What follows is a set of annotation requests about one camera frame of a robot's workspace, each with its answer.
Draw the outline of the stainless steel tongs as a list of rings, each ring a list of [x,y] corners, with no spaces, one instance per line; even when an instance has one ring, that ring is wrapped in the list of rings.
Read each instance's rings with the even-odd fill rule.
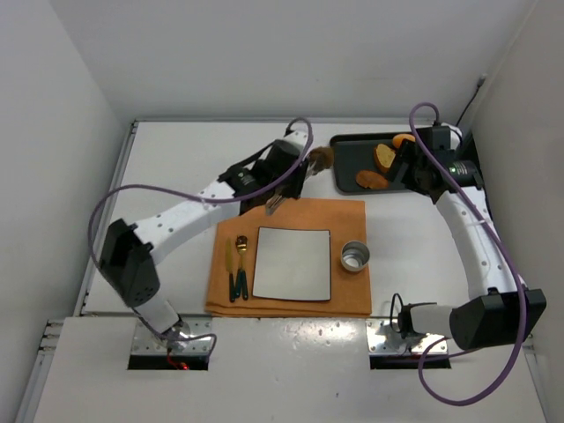
[[[300,165],[274,190],[273,196],[265,203],[265,211],[271,216],[287,199],[299,199],[305,181],[334,164],[334,152],[330,147],[316,147]]]

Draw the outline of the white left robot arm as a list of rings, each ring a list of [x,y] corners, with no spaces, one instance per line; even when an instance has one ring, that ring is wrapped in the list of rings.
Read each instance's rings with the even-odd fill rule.
[[[190,338],[180,315],[160,295],[157,266],[170,253],[218,223],[274,201],[298,198],[308,173],[311,142],[290,131],[233,164],[197,195],[156,215],[108,227],[95,265],[127,308],[159,341],[176,347]]]

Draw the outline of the brown croissant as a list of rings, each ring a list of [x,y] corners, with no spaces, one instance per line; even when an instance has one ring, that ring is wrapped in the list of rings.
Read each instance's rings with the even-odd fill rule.
[[[330,169],[334,164],[334,151],[329,146],[316,147],[308,154],[308,176]]]

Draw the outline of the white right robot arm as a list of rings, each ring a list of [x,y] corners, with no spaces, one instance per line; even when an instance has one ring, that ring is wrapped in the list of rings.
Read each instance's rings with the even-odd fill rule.
[[[448,126],[419,130],[414,144],[396,145],[391,169],[378,175],[382,182],[399,180],[432,199],[461,256],[469,300],[458,308],[404,305],[398,331],[404,338],[431,331],[463,350],[521,342],[544,312],[545,296],[539,289],[528,290],[508,262],[494,226],[480,211],[486,194],[479,172],[472,162],[456,160],[450,132]]]

